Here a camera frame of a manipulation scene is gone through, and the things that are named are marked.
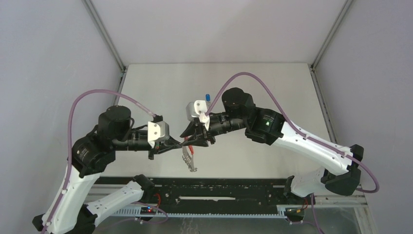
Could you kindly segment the red tag keyring with chain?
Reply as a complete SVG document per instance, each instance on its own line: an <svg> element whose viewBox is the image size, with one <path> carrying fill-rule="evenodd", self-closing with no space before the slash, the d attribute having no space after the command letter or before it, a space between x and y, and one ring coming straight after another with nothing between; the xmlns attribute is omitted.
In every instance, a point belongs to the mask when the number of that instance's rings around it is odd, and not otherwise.
<svg viewBox="0 0 413 234"><path fill-rule="evenodd" d="M192 145L182 147L182 159L190 172L197 172L198 169L194 165L194 148Z"/></svg>

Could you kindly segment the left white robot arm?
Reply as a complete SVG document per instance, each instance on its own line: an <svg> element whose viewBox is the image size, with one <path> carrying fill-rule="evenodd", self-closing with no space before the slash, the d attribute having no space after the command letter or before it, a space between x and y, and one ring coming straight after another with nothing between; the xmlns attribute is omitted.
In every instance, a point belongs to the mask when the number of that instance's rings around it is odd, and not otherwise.
<svg viewBox="0 0 413 234"><path fill-rule="evenodd" d="M67 175L49 210L33 218L41 233L91 234L116 211L134 202L148 203L154 197L154 183L144 175L134 176L119 190L94 202L85 199L118 151L146 151L154 155L180 149L181 143L169 135L169 125L155 116L146 125L134 127L131 111L112 106L98 123L72 146Z"/></svg>

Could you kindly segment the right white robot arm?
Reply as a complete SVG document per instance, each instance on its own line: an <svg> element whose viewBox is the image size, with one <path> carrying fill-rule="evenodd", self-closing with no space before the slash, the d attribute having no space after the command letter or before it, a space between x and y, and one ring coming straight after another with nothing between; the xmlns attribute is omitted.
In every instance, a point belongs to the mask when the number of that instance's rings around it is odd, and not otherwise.
<svg viewBox="0 0 413 234"><path fill-rule="evenodd" d="M208 113L204 100L187 105L189 125L181 133L185 146L207 147L215 143L216 136L244 130L253 142L292 150L320 165L315 171L287 179L283 191L286 202L295 204L302 197L324 190L342 196L356 191L363 147L336 145L301 128L293 128L282 114L257 107L252 95L240 88L224 91L221 100L225 109L221 113Z"/></svg>

